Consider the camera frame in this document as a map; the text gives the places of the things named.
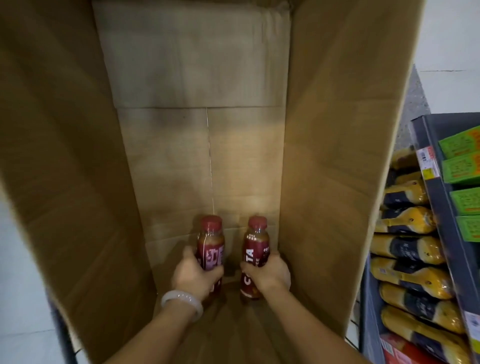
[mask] red bottle cap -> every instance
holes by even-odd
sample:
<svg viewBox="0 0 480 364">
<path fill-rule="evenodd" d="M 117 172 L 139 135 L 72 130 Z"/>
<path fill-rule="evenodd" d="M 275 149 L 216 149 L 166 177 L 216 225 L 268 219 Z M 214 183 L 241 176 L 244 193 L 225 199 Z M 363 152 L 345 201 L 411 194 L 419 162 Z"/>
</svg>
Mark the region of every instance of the red bottle cap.
<svg viewBox="0 0 480 364">
<path fill-rule="evenodd" d="M 263 216 L 252 216 L 248 219 L 248 226 L 252 229 L 266 229 L 267 218 Z"/>
<path fill-rule="evenodd" d="M 205 231 L 222 230 L 222 218 L 217 215 L 207 215 L 202 218 L 202 229 Z"/>
</svg>

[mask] cardboard box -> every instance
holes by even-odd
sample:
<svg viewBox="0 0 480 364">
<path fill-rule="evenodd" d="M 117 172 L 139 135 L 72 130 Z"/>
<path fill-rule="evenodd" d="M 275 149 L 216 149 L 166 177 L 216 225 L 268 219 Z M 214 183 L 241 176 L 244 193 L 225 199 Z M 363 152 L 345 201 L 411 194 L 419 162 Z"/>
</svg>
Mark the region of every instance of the cardboard box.
<svg viewBox="0 0 480 364">
<path fill-rule="evenodd" d="M 380 335 L 386 364 L 442 364 L 427 352 L 404 338 L 386 333 Z"/>
<path fill-rule="evenodd" d="M 152 319 L 199 218 L 227 271 L 268 217 L 293 292 L 344 335 L 372 239 L 422 1 L 18 0 L 2 8 L 0 175 L 93 363 Z M 291 363 L 239 278 L 175 363 Z"/>
<path fill-rule="evenodd" d="M 480 183 L 480 152 L 446 159 L 442 162 L 443 178 L 446 183 Z"/>
<path fill-rule="evenodd" d="M 456 221 L 463 240 L 480 243 L 480 216 L 457 216 Z"/>
<path fill-rule="evenodd" d="M 447 159 L 480 150 L 480 126 L 449 136 L 438 143 Z"/>
<path fill-rule="evenodd" d="M 450 192 L 459 215 L 480 214 L 480 187 Z"/>
</svg>

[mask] white bangle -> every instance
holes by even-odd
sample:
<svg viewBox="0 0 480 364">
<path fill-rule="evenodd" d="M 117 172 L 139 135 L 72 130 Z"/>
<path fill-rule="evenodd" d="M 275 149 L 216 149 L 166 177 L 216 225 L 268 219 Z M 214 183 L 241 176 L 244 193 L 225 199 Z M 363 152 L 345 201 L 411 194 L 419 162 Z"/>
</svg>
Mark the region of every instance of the white bangle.
<svg viewBox="0 0 480 364">
<path fill-rule="evenodd" d="M 187 292 L 168 291 L 163 295 L 160 304 L 162 305 L 162 307 L 165 307 L 167 302 L 170 300 L 181 300 L 195 307 L 195 310 L 197 310 L 197 314 L 193 318 L 193 322 L 197 321 L 200 317 L 202 317 L 202 314 L 204 313 L 204 307 L 202 306 L 202 303 Z"/>
</svg>

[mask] red bottle label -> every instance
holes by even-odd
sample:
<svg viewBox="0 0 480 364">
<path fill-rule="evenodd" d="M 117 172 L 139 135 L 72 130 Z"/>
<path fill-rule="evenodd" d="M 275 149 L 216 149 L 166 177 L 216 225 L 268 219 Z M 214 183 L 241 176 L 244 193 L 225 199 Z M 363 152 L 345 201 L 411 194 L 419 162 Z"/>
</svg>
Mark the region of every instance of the red bottle label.
<svg viewBox="0 0 480 364">
<path fill-rule="evenodd" d="M 216 245 L 197 245 L 197 260 L 203 270 L 212 270 L 216 266 L 221 266 L 223 264 L 223 248 L 225 243 L 222 242 Z M 222 287 L 222 279 L 215 283 L 210 292 L 217 293 Z"/>
<path fill-rule="evenodd" d="M 259 242 L 255 239 L 254 235 L 247 235 L 243 243 L 243 261 L 257 267 L 263 267 L 270 255 L 270 244 L 269 241 Z M 245 273 L 241 275 L 240 292 L 250 298 L 260 298 L 262 296 L 252 279 Z"/>
</svg>

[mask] store shelf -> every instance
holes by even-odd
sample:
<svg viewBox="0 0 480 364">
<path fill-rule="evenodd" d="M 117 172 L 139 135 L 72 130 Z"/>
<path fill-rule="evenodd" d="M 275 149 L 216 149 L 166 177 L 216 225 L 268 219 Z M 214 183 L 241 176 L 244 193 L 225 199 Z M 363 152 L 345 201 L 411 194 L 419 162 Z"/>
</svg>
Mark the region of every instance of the store shelf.
<svg viewBox="0 0 480 364">
<path fill-rule="evenodd" d="M 380 334 L 387 332 L 380 313 L 384 302 L 378 292 L 379 282 L 370 273 L 370 256 L 363 271 L 360 288 L 359 350 L 373 364 L 385 364 Z"/>
<path fill-rule="evenodd" d="M 480 113 L 458 113 L 424 115 L 414 119 L 409 127 L 417 150 L 431 147 L 433 161 L 436 161 L 441 175 L 444 155 L 438 141 L 478 125 Z M 464 319 L 465 312 L 479 315 L 480 318 L 480 243 L 462 239 L 455 220 L 457 213 L 449 194 L 456 187 L 444 183 L 441 177 L 425 180 L 425 186 Z M 475 353 L 474 359 L 480 364 L 480 354 Z"/>
</svg>

